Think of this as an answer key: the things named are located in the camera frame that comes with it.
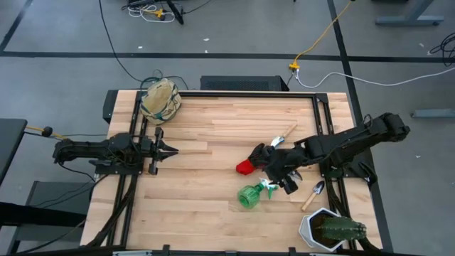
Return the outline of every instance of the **yellow cable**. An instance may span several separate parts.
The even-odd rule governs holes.
[[[41,129],[41,128],[37,128],[37,127],[30,127],[30,126],[27,126],[26,127],[27,129],[32,129],[32,130],[35,130],[35,131],[39,131],[39,132],[44,132],[44,129]],[[60,139],[67,139],[67,137],[64,137],[60,134],[56,134],[56,133],[52,133],[52,136],[54,137],[57,137],[57,138],[60,138]]]
[[[300,68],[299,65],[297,64],[297,60],[300,58],[300,56],[302,56],[303,54],[305,53],[308,53],[310,50],[313,50],[313,48],[319,43],[319,41],[321,41],[321,39],[327,34],[327,31],[329,30],[329,28],[332,27],[332,25],[344,14],[344,12],[348,9],[348,7],[350,6],[350,3],[352,1],[349,1],[348,4],[346,5],[346,7],[340,12],[340,14],[327,26],[326,30],[322,33],[321,36],[319,36],[319,38],[314,42],[314,44],[306,49],[305,51],[299,53],[297,55],[297,57],[294,59],[294,62],[291,63],[291,65],[289,65],[289,67],[291,69],[297,69],[297,68]]]

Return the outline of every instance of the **cactus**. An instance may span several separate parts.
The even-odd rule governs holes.
[[[321,230],[323,237],[338,241],[359,240],[367,235],[365,225],[347,217],[326,218],[316,229]]]

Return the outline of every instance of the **trowel handle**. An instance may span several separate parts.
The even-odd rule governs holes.
[[[295,122],[293,125],[290,126],[290,128],[288,128],[288,130],[286,130],[286,131],[283,133],[282,137],[283,137],[283,138],[286,138],[292,131],[294,131],[294,129],[296,128],[296,126],[297,126],[297,123]]]
[[[306,202],[305,202],[304,206],[301,207],[301,210],[302,210],[302,211],[305,211],[305,210],[308,208],[308,206],[309,206],[310,203],[313,201],[313,199],[316,197],[316,195],[317,195],[316,192],[313,192],[313,193],[311,194],[311,196],[308,197],[308,199],[306,199]]]

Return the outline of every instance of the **green spray bottle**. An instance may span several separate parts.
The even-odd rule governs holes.
[[[243,207],[251,209],[259,203],[261,191],[266,188],[269,191],[269,199],[272,192],[278,189],[278,185],[270,185],[270,181],[265,178],[259,178],[261,182],[256,186],[245,186],[237,193],[237,198]]]

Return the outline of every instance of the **white cable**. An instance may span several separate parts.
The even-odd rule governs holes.
[[[422,76],[419,76],[419,77],[416,77],[416,78],[412,78],[412,79],[409,79],[409,80],[406,80],[406,81],[403,81],[403,82],[397,82],[397,83],[394,83],[394,84],[382,84],[380,82],[371,82],[371,81],[368,81],[368,80],[364,80],[364,79],[361,79],[361,78],[356,78],[356,77],[353,77],[351,75],[346,75],[346,74],[343,74],[343,73],[338,73],[338,72],[332,72],[332,73],[329,73],[328,75],[326,75],[320,82],[319,84],[317,85],[314,85],[314,86],[308,86],[308,85],[304,85],[301,81],[300,81],[300,77],[299,77],[299,69],[297,69],[297,72],[296,72],[296,76],[295,78],[297,79],[297,81],[299,82],[299,84],[303,87],[306,87],[306,88],[310,88],[310,89],[314,89],[316,87],[319,87],[319,85],[322,84],[322,82],[327,79],[329,76],[331,75],[342,75],[342,76],[345,76],[345,77],[348,77],[348,78],[352,78],[354,80],[359,80],[359,81],[362,81],[362,82],[366,82],[366,83],[370,83],[372,85],[381,85],[381,86],[396,86],[396,85],[403,85],[407,82],[412,82],[412,81],[415,81],[415,80],[418,80],[418,79],[422,79],[422,78],[430,78],[430,77],[434,77],[434,76],[438,76],[438,75],[442,75],[442,74],[445,74],[445,73],[448,73],[452,70],[455,70],[455,68],[450,68],[448,70],[445,70],[445,71],[442,71],[440,73],[435,73],[435,74],[429,74],[429,75],[422,75]]]
[[[148,22],[157,22],[157,23],[170,23],[172,21],[175,21],[176,20],[176,17],[173,13],[169,13],[169,12],[166,12],[166,13],[163,13],[163,15],[172,15],[172,20],[170,21],[157,21],[157,20],[149,20],[145,17],[144,13],[144,10],[147,10],[147,11],[156,11],[158,10],[158,8],[151,4],[151,5],[148,5],[148,6],[145,6],[144,8],[130,8],[128,7],[128,14],[131,16],[131,17],[134,17],[134,18],[139,18],[139,17],[142,17],[145,21],[148,21]]]

